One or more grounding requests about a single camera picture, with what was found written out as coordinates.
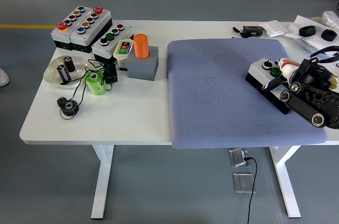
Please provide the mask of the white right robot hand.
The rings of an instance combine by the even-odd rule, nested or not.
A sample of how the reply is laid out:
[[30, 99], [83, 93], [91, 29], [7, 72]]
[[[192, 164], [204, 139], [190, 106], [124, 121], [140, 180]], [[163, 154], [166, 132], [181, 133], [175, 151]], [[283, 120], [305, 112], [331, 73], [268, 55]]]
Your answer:
[[264, 91], [271, 91], [282, 84], [292, 84], [292, 80], [300, 67], [300, 64], [288, 58], [280, 58], [276, 61], [280, 69], [280, 75], [263, 86]]

